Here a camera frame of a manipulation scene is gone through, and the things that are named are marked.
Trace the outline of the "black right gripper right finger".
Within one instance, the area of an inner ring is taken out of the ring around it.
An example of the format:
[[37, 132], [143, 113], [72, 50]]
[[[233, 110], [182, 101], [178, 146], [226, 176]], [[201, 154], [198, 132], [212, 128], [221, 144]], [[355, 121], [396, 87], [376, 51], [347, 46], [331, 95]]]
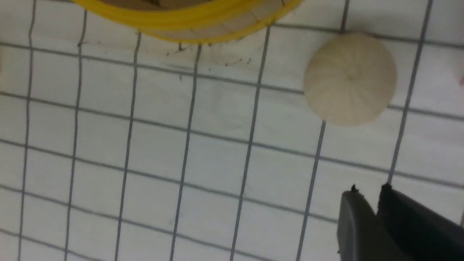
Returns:
[[377, 216], [387, 233], [412, 261], [462, 261], [463, 227], [396, 191], [381, 188]]

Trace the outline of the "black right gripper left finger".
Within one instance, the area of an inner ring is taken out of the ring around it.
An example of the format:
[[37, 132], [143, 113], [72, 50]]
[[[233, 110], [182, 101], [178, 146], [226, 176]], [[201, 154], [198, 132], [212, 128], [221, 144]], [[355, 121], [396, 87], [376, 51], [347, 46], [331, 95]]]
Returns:
[[341, 196], [337, 242], [342, 261], [411, 261], [355, 185]]

